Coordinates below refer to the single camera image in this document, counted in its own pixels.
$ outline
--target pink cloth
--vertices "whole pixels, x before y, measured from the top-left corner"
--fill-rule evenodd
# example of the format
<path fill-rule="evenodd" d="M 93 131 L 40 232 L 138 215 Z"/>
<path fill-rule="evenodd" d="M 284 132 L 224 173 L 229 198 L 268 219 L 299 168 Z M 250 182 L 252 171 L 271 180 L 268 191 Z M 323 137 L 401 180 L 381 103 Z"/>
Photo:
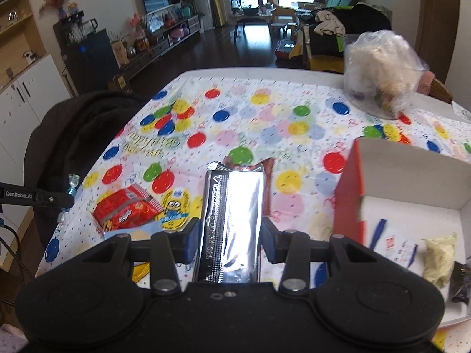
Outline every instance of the pink cloth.
<path fill-rule="evenodd" d="M 419 81 L 417 92 L 423 95 L 429 95 L 434 78 L 435 74 L 433 74 L 431 71 L 425 72 Z"/>

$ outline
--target red bag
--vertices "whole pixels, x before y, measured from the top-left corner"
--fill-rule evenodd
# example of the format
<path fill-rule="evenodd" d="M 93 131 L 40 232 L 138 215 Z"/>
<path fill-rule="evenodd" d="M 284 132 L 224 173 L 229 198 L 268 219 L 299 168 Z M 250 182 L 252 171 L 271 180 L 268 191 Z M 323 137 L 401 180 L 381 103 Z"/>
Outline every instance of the red bag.
<path fill-rule="evenodd" d="M 155 219 L 163 210 L 162 205 L 145 189 L 133 184 L 99 202 L 93 216 L 107 232 L 138 227 Z"/>

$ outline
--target cabinet door handle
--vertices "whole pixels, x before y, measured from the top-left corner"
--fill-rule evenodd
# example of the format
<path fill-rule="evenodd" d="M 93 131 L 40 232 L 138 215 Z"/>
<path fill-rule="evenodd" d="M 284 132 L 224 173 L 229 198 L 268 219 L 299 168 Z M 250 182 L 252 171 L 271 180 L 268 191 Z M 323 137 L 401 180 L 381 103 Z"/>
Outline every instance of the cabinet door handle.
<path fill-rule="evenodd" d="M 20 97 L 21 97 L 21 100 L 23 101 L 23 103 L 26 103 L 26 101 L 24 100 L 23 96 L 21 95 L 20 89 L 16 89 L 16 91 L 18 91 L 18 94 L 20 94 Z"/>
<path fill-rule="evenodd" d="M 28 94 L 28 97 L 31 98 L 31 94 L 29 94 L 29 91 L 28 91 L 26 85 L 24 84 L 24 82 L 22 82 L 22 84 L 23 84 L 23 87 L 24 87 L 24 89 L 26 90 L 26 92 L 27 92 L 27 94 Z"/>

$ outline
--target screw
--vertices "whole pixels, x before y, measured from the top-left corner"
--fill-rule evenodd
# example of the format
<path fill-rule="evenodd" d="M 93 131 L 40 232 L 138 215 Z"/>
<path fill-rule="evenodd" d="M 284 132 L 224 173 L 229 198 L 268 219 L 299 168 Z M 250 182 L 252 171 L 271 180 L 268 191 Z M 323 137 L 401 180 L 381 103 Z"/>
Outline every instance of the screw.
<path fill-rule="evenodd" d="M 222 300 L 224 296 L 222 295 L 222 293 L 211 293 L 210 298 L 212 298 L 213 300 Z"/>
<path fill-rule="evenodd" d="M 283 286 L 285 289 L 289 290 L 290 292 L 297 292 L 297 291 L 305 289 L 306 282 L 301 279 L 286 279 L 283 282 Z"/>
<path fill-rule="evenodd" d="M 170 292 L 177 287 L 177 283 L 170 279 L 160 279 L 154 283 L 154 289 L 159 292 Z"/>

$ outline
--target wooden chair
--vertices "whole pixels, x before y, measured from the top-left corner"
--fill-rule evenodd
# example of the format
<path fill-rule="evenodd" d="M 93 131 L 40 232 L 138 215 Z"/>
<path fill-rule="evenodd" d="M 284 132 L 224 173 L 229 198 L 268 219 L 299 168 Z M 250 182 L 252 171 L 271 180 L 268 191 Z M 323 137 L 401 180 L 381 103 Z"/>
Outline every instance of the wooden chair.
<path fill-rule="evenodd" d="M 296 11 L 293 8 L 287 8 L 285 6 L 280 6 L 275 3 L 275 0 L 268 0 L 269 3 L 275 8 L 271 14 L 273 15 L 271 26 L 273 28 L 283 29 L 284 34 L 288 29 L 291 29 L 291 35 L 297 30 L 297 20 Z"/>
<path fill-rule="evenodd" d="M 429 96 L 449 104 L 453 101 L 453 95 L 451 95 L 447 87 L 436 78 L 432 81 Z"/>

